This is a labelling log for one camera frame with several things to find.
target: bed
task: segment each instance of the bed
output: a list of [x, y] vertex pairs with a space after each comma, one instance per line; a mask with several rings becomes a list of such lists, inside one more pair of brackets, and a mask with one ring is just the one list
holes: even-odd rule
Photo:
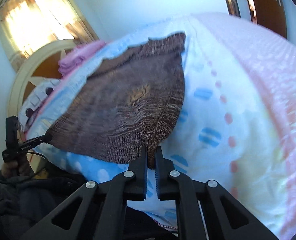
[[[296, 233], [296, 47], [247, 21], [216, 13], [173, 17], [108, 44], [60, 82], [27, 139], [47, 131], [104, 58], [178, 31], [186, 33], [185, 100], [175, 129], [161, 143], [164, 157], [192, 179], [217, 180], [279, 239], [290, 240]], [[35, 150], [98, 183], [128, 168], [48, 144]], [[175, 205], [158, 201], [154, 185], [149, 170], [147, 199], [128, 206], [176, 231]]]

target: wooden door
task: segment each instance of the wooden door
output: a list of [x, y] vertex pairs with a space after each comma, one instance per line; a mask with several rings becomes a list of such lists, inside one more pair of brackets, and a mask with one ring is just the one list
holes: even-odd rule
[[254, 0], [257, 23], [287, 38], [282, 0]]

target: white bedsheet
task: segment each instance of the white bedsheet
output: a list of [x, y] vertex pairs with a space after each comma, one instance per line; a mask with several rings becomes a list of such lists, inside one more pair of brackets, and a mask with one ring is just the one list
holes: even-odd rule
[[[185, 98], [177, 125], [161, 143], [164, 157], [192, 179], [218, 181], [282, 238], [288, 178], [277, 129], [240, 62], [193, 16], [168, 19], [108, 44], [60, 83], [40, 110], [27, 139], [43, 135], [65, 112], [103, 58], [116, 57], [128, 46], [146, 43], [148, 38], [164, 38], [178, 31], [186, 33], [182, 53]], [[99, 183], [128, 168], [126, 164], [106, 163], [46, 144], [36, 151], [56, 166], [81, 172]], [[157, 200], [152, 170], [148, 170], [147, 200], [129, 201], [128, 206], [176, 228], [175, 203]], [[294, 234], [296, 226], [290, 230]]]

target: dark clothing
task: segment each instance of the dark clothing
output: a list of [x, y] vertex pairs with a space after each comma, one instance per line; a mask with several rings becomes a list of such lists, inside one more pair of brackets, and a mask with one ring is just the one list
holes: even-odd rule
[[[0, 183], [0, 240], [19, 240], [26, 231], [85, 183], [81, 175], [67, 176], [69, 178], [32, 179], [16, 186]], [[12, 181], [18, 179], [22, 177], [11, 178]], [[98, 209], [97, 204], [91, 203], [78, 239], [92, 239], [89, 235], [91, 230], [87, 229], [95, 226], [91, 218]], [[156, 240], [177, 239], [144, 212], [127, 208], [123, 239], [144, 240], [150, 237], [155, 237]]]
[[31, 179], [15, 186], [0, 183], [1, 233], [10, 240], [19, 240], [23, 233], [84, 183], [85, 179], [81, 175], [70, 175], [70, 178]]

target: metal pivot screw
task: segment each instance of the metal pivot screw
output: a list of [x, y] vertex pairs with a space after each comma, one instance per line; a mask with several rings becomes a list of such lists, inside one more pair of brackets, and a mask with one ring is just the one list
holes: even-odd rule
[[179, 171], [171, 171], [169, 174], [171, 177], [178, 177], [180, 175], [180, 172]]
[[131, 178], [134, 175], [134, 173], [132, 171], [125, 171], [124, 172], [124, 176], [127, 178]]
[[209, 187], [217, 187], [218, 186], [217, 181], [214, 181], [214, 180], [208, 181], [207, 184], [208, 184]]
[[96, 186], [96, 183], [94, 182], [94, 181], [88, 181], [87, 183], [86, 183], [86, 187], [87, 188], [94, 188]]

